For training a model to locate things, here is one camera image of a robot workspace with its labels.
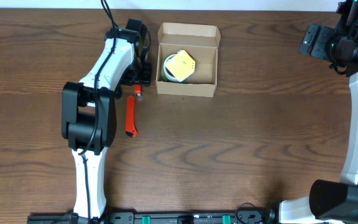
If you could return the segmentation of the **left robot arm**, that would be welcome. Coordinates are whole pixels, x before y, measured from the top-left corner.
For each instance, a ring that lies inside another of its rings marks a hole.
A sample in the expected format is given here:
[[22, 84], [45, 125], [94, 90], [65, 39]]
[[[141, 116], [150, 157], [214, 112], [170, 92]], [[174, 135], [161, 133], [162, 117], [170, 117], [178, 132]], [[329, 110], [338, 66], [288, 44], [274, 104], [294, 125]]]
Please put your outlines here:
[[146, 25], [129, 19], [104, 36], [104, 49], [94, 67], [78, 83], [62, 90], [62, 136], [76, 165], [76, 201], [69, 223], [108, 220], [104, 193], [106, 154], [116, 135], [115, 99], [121, 85], [149, 86], [152, 66], [146, 61], [150, 36]]

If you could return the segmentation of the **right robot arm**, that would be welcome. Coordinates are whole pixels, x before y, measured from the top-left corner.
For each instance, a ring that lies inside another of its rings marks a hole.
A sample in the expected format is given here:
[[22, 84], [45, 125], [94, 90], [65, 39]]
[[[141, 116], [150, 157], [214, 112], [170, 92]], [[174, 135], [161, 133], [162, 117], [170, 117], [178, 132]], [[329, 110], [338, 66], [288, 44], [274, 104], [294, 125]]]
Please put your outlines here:
[[351, 122], [346, 160], [337, 182], [318, 179], [307, 196], [284, 200], [277, 223], [358, 223], [358, 0], [338, 4], [336, 27], [310, 24], [301, 54], [328, 61], [329, 68], [349, 79]]

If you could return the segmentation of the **yellow white square packet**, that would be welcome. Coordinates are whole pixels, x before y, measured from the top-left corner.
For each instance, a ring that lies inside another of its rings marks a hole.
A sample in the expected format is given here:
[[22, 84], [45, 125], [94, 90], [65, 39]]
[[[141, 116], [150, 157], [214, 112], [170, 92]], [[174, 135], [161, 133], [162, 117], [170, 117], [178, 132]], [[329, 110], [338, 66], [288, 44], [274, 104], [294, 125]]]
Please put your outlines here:
[[163, 71], [167, 79], [181, 83], [196, 70], [196, 62], [193, 57], [183, 49], [168, 56], [163, 63]]

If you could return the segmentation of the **white tape roll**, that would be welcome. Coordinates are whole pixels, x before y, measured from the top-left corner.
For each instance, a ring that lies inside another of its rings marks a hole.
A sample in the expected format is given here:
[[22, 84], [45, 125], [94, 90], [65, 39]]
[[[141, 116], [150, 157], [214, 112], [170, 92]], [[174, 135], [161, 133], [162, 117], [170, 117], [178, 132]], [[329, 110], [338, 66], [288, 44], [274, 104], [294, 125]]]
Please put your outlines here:
[[186, 62], [176, 54], [168, 56], [163, 63], [165, 77], [171, 82], [183, 82], [186, 79]]

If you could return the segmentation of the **small orange lighter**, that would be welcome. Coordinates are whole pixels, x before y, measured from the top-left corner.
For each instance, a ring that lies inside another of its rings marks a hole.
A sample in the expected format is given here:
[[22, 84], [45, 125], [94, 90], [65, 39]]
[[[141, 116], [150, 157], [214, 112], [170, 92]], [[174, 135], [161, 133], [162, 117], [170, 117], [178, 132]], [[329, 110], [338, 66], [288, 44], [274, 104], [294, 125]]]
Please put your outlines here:
[[134, 90], [136, 96], [142, 96], [142, 85], [135, 85]]

